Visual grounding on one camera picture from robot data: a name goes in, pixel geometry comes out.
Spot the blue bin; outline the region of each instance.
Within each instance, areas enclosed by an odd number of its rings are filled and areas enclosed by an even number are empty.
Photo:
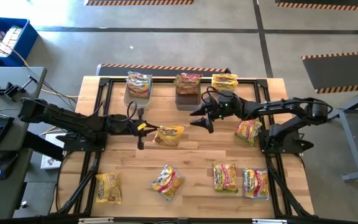
[[[24,59],[26,59],[27,56],[29,56],[35,40],[37,40],[38,33],[31,26],[30,20],[28,19],[11,19],[0,17],[1,31],[6,33],[12,26],[23,28],[13,49]],[[24,62],[14,52],[11,52],[10,57],[0,57],[0,59],[4,62],[4,66],[7,67],[21,67],[24,65]]]

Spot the desk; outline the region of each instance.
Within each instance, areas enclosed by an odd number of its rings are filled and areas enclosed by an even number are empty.
[[[30,83],[25,89],[29,97],[37,98],[39,96],[42,83],[44,82],[46,69],[37,68],[20,68],[20,67],[0,67],[0,86],[5,88],[7,82],[14,85],[22,86],[28,76],[32,75],[39,84]],[[0,110],[4,108],[20,108],[21,103],[12,102],[5,96],[0,96]],[[28,123],[19,121],[17,115],[19,110],[10,110],[1,112],[8,116],[14,117],[13,125],[9,129],[6,137],[0,143],[0,157],[5,151],[19,150],[19,158],[15,164],[11,176],[6,180],[0,180],[0,219],[12,218],[15,207],[19,203],[21,190],[27,167],[29,165],[32,150],[22,149],[22,143],[29,126]]]
[[[100,77],[84,77],[76,112],[92,114]],[[288,98],[283,79],[267,79],[272,101]],[[215,132],[190,126],[188,111],[178,111],[175,106],[175,91],[172,83],[154,83],[150,109],[144,118],[154,125],[184,126],[178,148],[156,146],[154,134],[147,136],[145,149],[137,149],[137,138],[133,136],[110,136],[106,150],[102,153],[99,173],[119,172],[123,201],[121,205],[98,204],[92,207],[92,217],[208,217],[208,218],[272,218],[270,200],[242,198],[243,173],[245,167],[264,168],[266,161],[256,144],[250,147],[235,138],[239,125],[235,117],[214,123]],[[208,85],[202,84],[202,90]],[[125,83],[115,83],[109,113],[126,113],[122,102]],[[239,85],[237,94],[247,100],[255,100],[252,86]],[[289,114],[275,116],[277,123],[290,119]],[[310,213],[313,213],[305,171],[299,158],[283,156],[288,188]],[[65,161],[60,175],[60,206],[78,186],[84,153],[74,152]],[[216,193],[213,188],[212,163],[234,163],[237,167],[239,193]],[[185,176],[171,202],[166,202],[158,192],[149,187],[165,164],[170,164]],[[282,210],[282,193],[277,192]],[[88,196],[85,189],[82,206]]]

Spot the gray floor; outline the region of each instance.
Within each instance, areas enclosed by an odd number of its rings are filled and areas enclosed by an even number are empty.
[[[358,12],[279,8],[274,0],[259,3],[265,29],[358,30]],[[83,6],[80,0],[16,0],[5,4],[0,16],[26,17],[34,26],[257,28],[252,0],[196,0],[192,6]],[[41,38],[27,61],[46,67],[49,84],[68,95],[77,95],[82,77],[94,75],[101,63],[229,67],[240,77],[266,77],[258,34],[39,34]],[[317,95],[301,56],[358,51],[358,35],[269,34],[266,39],[273,75],[285,79],[289,97],[313,96],[340,106],[355,95]],[[42,93],[41,97],[65,106],[55,96]],[[46,124],[37,124],[30,130],[41,133],[47,128]],[[305,139],[315,143],[304,156],[315,214],[358,221],[358,180],[341,180],[341,174],[356,171],[356,166],[340,124],[333,122],[302,131]],[[19,210],[15,217],[46,214],[49,209],[56,172],[39,170],[39,164],[40,155],[35,154],[26,177],[33,182],[25,193],[31,209]]]

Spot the wooden table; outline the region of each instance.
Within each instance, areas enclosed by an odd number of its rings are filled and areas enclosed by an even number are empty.
[[[76,112],[92,114],[100,77],[84,77]],[[288,98],[281,78],[267,79],[272,101]],[[202,91],[208,85],[202,84]],[[125,83],[115,83],[109,113],[126,113],[122,102]],[[239,85],[236,93],[255,100],[254,88]],[[242,197],[243,168],[266,168],[265,156],[256,143],[250,147],[234,136],[240,121],[230,117],[214,123],[213,134],[206,129],[190,126],[195,117],[188,111],[175,107],[175,91],[171,83],[154,83],[151,107],[145,119],[157,126],[179,125],[185,127],[178,148],[155,145],[154,134],[145,138],[145,149],[137,149],[133,136],[110,136],[102,153],[99,173],[120,173],[122,204],[94,203],[92,217],[191,217],[191,218],[273,218],[271,200]],[[290,114],[275,116],[276,123],[290,119]],[[313,213],[305,171],[299,158],[284,154],[283,164],[288,188],[302,206]],[[70,197],[78,185],[84,153],[74,152],[65,161],[60,175],[60,206]],[[216,193],[213,187],[213,163],[233,163],[237,167],[237,194]],[[165,164],[170,164],[185,176],[171,202],[149,186]],[[282,192],[278,190],[280,207],[284,211]],[[84,191],[82,207],[86,203],[88,189]]]

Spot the gray desk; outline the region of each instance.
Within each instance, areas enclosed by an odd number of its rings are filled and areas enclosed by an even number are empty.
[[[44,82],[46,69],[44,68],[24,68],[24,67],[0,67],[0,85],[5,88],[7,82],[14,85],[23,85],[28,76],[33,76],[39,81],[39,84],[31,83],[26,87],[29,97],[38,97],[42,83]],[[4,108],[20,108],[21,104],[18,101],[11,102],[4,96],[0,96],[0,110]],[[8,116],[16,118],[13,126],[9,129],[7,136],[0,143],[0,157],[5,153],[4,151],[19,150],[19,158],[15,164],[11,176],[6,180],[0,180],[0,219],[12,218],[15,207],[19,202],[21,190],[27,172],[27,168],[32,155],[31,149],[22,149],[22,143],[27,132],[28,124],[23,123],[17,119],[19,110],[3,111]]]

